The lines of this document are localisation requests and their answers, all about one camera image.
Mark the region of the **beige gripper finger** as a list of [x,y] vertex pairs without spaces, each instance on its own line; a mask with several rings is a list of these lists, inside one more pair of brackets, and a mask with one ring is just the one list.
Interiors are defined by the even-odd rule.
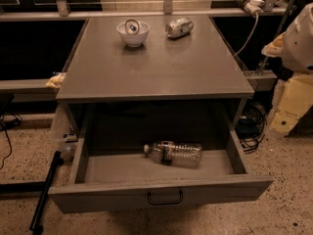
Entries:
[[273,96],[270,128],[288,135],[313,106],[313,76],[299,74],[278,80]]

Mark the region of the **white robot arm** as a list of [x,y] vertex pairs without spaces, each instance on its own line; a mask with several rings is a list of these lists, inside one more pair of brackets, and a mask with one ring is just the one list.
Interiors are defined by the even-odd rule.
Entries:
[[288,135],[313,106],[313,3],[307,4],[287,30],[265,45],[266,57],[282,60],[293,76],[276,88],[270,128]]

